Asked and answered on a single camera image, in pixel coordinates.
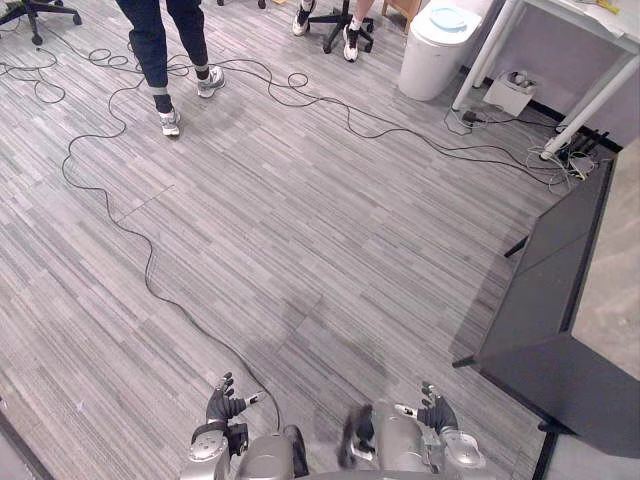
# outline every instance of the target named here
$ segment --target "office chair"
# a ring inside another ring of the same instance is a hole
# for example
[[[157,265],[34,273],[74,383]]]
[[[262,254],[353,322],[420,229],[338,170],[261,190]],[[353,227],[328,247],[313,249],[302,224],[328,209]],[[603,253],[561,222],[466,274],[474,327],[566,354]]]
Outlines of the office chair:
[[[224,5],[224,0],[218,0],[218,5],[223,6]],[[266,0],[258,0],[258,7],[259,8],[266,8],[267,6],[267,2]]]
[[[31,41],[34,45],[42,45],[42,37],[38,33],[38,24],[36,23],[38,12],[67,13],[73,15],[73,23],[82,25],[82,19],[78,11],[73,8],[65,8],[62,0],[20,0],[7,2],[7,11],[4,15],[0,16],[0,25],[15,20],[22,15],[27,15],[29,17],[29,23],[31,24],[31,31],[33,32]]]
[[[336,26],[333,27],[331,33],[324,37],[324,41],[322,42],[322,50],[324,53],[331,53],[331,47],[333,45],[333,40],[336,36],[342,32],[346,25],[351,23],[351,15],[349,13],[349,0],[342,0],[342,11],[334,8],[332,10],[332,15],[323,15],[320,17],[309,17],[309,28],[311,28],[312,23],[335,23]],[[362,28],[360,28],[360,36],[364,38],[368,43],[364,46],[364,51],[369,53],[373,48],[373,38],[369,33],[373,33],[373,19],[366,17],[362,21],[363,25],[366,25],[367,31],[365,32]]]

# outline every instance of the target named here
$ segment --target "white trash can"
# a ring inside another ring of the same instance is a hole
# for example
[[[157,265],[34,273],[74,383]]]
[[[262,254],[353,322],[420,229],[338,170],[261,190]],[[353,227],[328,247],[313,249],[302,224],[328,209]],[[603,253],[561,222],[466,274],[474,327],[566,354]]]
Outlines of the white trash can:
[[[400,91],[416,100],[437,97],[460,69],[481,21],[450,0],[432,0],[409,27]]]

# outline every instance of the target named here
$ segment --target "black furniture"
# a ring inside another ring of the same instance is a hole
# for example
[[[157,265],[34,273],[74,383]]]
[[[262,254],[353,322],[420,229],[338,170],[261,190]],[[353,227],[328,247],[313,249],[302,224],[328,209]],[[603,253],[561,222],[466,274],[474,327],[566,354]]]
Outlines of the black furniture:
[[[33,32],[31,41],[34,45],[42,45],[42,37],[38,33],[38,24],[36,23],[38,12],[66,13],[73,15],[73,23],[76,25],[82,25],[82,19],[80,18],[78,11],[73,8],[66,8],[62,3],[62,0],[21,0],[8,2],[6,13],[0,17],[0,25],[10,22],[11,20],[15,20],[23,15],[27,15],[29,23],[31,24],[31,31]]]
[[[320,17],[310,17],[309,18],[309,28],[312,23],[335,23],[336,26],[333,27],[331,33],[324,38],[322,42],[322,50],[324,53],[331,53],[331,47],[333,45],[333,40],[338,36],[339,33],[342,33],[344,27],[351,23],[351,18],[353,15],[349,14],[349,0],[342,1],[342,11],[337,8],[333,9],[332,15],[323,15]],[[371,38],[370,33],[373,33],[373,19],[366,17],[362,24],[366,26],[366,31],[360,28],[360,36],[367,41],[367,44],[364,46],[364,51],[369,53],[373,48],[373,38]]]
[[[476,365],[542,418],[547,439],[534,478],[563,433],[640,458],[640,382],[587,344],[585,317],[576,318],[613,175],[614,162],[603,162],[505,254],[524,249],[480,350],[453,363]],[[615,322],[607,329],[615,333]]]
[[[218,5],[221,7],[224,5],[224,0],[218,0]],[[264,9],[267,7],[266,0],[258,0],[258,8]]]

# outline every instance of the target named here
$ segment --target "desk leg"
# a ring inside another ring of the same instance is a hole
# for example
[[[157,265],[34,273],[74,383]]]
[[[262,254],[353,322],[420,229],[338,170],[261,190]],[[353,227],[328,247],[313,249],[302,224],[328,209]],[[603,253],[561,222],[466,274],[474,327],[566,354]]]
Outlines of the desk leg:
[[[601,92],[618,74],[631,59],[631,54],[625,53],[620,55],[618,60],[600,77],[600,79],[584,94],[582,99],[571,109],[561,125],[569,125],[589,105],[594,98]]]
[[[453,368],[462,368],[467,367],[469,365],[473,365],[476,363],[476,359],[473,355],[469,355],[468,357],[461,358],[460,360],[456,360],[451,364]]]
[[[524,237],[522,240],[520,240],[518,243],[516,243],[513,247],[511,247],[508,251],[506,251],[504,256],[506,258],[509,258],[514,253],[522,250],[524,248],[524,245],[527,243],[527,239],[528,238],[529,238],[528,235],[526,237]]]
[[[553,457],[553,451],[556,448],[556,442],[558,441],[558,434],[554,432],[548,432],[544,437],[544,443],[540,449],[540,456],[538,457],[538,463],[536,463],[536,469],[533,472],[531,480],[544,480],[547,476],[547,469],[551,463],[551,457]]]
[[[522,13],[523,10],[524,10],[524,3],[518,2],[514,7],[513,11],[511,12],[511,14],[509,15],[509,19],[507,20],[507,23],[505,24],[504,28],[500,32],[500,36],[496,40],[496,43],[491,49],[491,52],[489,53],[489,55],[487,56],[487,59],[484,61],[484,65],[478,71],[478,75],[473,82],[474,88],[480,88],[482,86],[482,82],[484,82],[485,77],[489,73],[489,69],[495,63],[498,53],[500,53],[500,51],[502,50],[502,47],[504,47],[504,44],[507,42],[507,38],[509,38],[511,31],[513,30],[513,27],[515,27],[516,23],[520,20],[521,18],[520,14]]]
[[[593,99],[578,113],[573,121],[567,125],[561,134],[550,139],[540,154],[543,160],[549,160],[566,142],[571,140],[571,136],[591,118],[591,116],[635,73],[640,66],[640,55],[631,58],[625,57],[624,66],[618,71],[611,81],[593,97]]]
[[[513,10],[517,7],[519,3],[520,3],[520,0],[505,1],[504,6],[502,7],[502,10],[500,10],[500,15],[498,15],[498,18],[496,19],[496,23],[493,24],[493,27],[489,32],[489,36],[487,36],[487,39],[485,40],[484,45],[482,45],[482,49],[478,54],[478,58],[476,58],[476,61],[473,63],[473,67],[471,67],[471,71],[467,75],[466,80],[464,81],[464,83],[462,84],[462,87],[460,88],[460,91],[458,92],[458,96],[456,97],[456,99],[453,101],[453,104],[451,105],[452,110],[454,111],[460,110],[460,105],[462,105],[462,102],[469,94],[469,90],[471,90],[473,82],[478,76],[478,73],[484,67],[484,63],[489,57],[489,55],[491,54],[491,50],[493,49],[494,45],[498,41],[500,34],[502,32],[502,29],[509,22],[509,18],[511,17]]]

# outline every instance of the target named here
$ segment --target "wall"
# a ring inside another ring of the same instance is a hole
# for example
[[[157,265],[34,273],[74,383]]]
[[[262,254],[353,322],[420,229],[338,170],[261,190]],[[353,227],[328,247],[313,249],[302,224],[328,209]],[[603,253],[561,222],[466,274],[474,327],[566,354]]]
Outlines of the wall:
[[[502,71],[527,70],[540,84],[534,100],[566,114],[620,52],[611,43],[528,6],[489,77],[495,78]],[[610,138],[622,146],[640,135],[638,72],[588,120],[587,126],[601,132],[609,130]]]

